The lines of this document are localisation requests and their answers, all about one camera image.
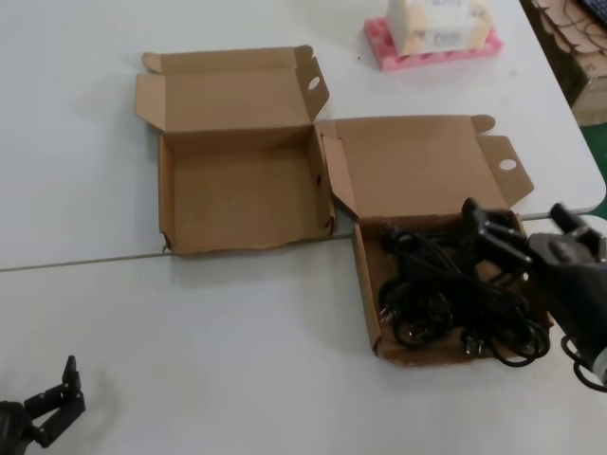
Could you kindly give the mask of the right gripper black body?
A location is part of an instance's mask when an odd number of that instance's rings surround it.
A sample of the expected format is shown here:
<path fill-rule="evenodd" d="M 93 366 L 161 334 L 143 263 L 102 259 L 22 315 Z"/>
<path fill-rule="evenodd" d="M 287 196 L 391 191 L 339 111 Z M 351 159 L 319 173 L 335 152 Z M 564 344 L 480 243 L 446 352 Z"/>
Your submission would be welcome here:
<path fill-rule="evenodd" d="M 606 349 L 606 238 L 576 229 L 533 234 L 527 246 L 548 311 L 583 361 L 596 362 Z"/>

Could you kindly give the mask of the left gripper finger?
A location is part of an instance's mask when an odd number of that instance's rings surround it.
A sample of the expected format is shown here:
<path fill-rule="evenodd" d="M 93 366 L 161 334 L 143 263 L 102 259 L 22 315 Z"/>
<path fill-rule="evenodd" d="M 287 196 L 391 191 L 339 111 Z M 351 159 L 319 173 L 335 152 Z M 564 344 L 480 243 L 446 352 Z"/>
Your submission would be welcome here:
<path fill-rule="evenodd" d="M 61 384 L 30 397 L 24 407 L 26 435 L 62 435 L 85 411 L 76 357 L 68 357 Z"/>

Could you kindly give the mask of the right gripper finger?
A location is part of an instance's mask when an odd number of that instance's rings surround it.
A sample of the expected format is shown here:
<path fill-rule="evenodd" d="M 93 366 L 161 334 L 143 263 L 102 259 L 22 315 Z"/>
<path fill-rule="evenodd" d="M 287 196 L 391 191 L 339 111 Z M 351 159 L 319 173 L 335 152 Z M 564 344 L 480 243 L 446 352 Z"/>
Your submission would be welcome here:
<path fill-rule="evenodd" d="M 563 204 L 555 204 L 549 212 L 562 235 L 552 244 L 568 263 L 606 263 L 606 237 L 590 227 Z"/>
<path fill-rule="evenodd" d="M 525 271 L 532 263 L 526 235 L 510 224 L 505 213 L 485 210 L 473 198 L 462 207 L 464 237 L 471 249 L 503 271 Z"/>

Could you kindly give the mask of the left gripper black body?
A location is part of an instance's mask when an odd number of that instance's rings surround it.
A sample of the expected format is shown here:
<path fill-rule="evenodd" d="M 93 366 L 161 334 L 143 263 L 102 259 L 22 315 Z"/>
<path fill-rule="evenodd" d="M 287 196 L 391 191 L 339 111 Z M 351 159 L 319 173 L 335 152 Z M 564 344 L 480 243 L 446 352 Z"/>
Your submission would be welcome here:
<path fill-rule="evenodd" d="M 31 424 L 25 407 L 18 402 L 1 402 L 1 455 L 24 454 L 29 439 L 24 437 Z"/>

